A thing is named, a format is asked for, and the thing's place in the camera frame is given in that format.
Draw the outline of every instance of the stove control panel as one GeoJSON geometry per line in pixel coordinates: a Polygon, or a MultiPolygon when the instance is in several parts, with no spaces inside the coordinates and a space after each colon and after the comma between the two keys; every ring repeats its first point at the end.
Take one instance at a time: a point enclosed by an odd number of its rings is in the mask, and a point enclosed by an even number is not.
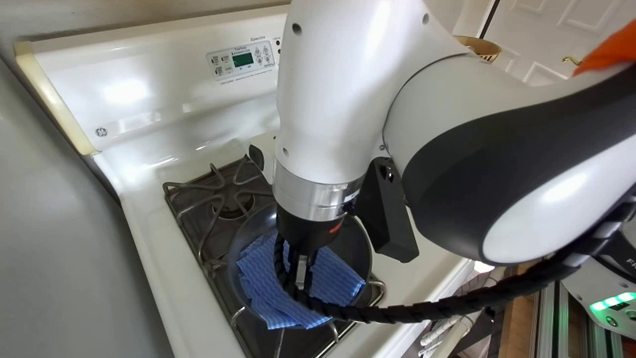
{"type": "Polygon", "coordinates": [[[205,58],[217,81],[275,65],[272,45],[269,41],[212,52],[205,58]]]}

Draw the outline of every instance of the orange cloth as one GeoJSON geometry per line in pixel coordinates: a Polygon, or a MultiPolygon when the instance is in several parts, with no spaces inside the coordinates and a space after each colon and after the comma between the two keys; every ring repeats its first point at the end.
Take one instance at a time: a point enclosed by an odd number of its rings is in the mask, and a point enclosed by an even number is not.
{"type": "Polygon", "coordinates": [[[574,76],[591,69],[603,69],[619,62],[636,62],[636,19],[609,36],[583,59],[574,76]]]}

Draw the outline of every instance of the digital display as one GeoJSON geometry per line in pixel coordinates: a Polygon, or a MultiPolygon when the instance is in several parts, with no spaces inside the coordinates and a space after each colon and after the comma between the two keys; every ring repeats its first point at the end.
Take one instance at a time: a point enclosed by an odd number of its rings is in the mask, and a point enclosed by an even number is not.
{"type": "Polygon", "coordinates": [[[232,60],[234,61],[234,67],[245,66],[246,64],[253,64],[254,59],[252,58],[252,53],[247,52],[246,54],[240,54],[236,56],[232,56],[232,60]]]}

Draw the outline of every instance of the white stove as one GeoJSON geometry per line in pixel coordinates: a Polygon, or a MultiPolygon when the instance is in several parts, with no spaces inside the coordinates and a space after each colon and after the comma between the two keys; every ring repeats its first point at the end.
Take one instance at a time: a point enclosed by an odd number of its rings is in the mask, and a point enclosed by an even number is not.
{"type": "MultiPolygon", "coordinates": [[[[286,8],[16,45],[18,64],[70,142],[119,195],[179,358],[239,357],[244,349],[162,185],[239,161],[249,138],[277,130],[286,8]]],[[[408,264],[373,254],[372,272],[387,286],[383,306],[447,296],[472,270],[469,260],[416,239],[420,255],[408,264]]],[[[356,325],[328,356],[400,357],[425,325],[356,325]]]]}

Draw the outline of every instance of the gray wall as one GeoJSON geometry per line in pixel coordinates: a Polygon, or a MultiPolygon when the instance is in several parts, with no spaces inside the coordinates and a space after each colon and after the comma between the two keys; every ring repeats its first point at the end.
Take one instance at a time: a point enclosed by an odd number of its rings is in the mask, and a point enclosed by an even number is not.
{"type": "Polygon", "coordinates": [[[172,357],[121,209],[1,61],[0,356],[172,357]]]}
{"type": "Polygon", "coordinates": [[[281,0],[0,0],[0,58],[22,79],[13,42],[244,10],[281,0]]]}

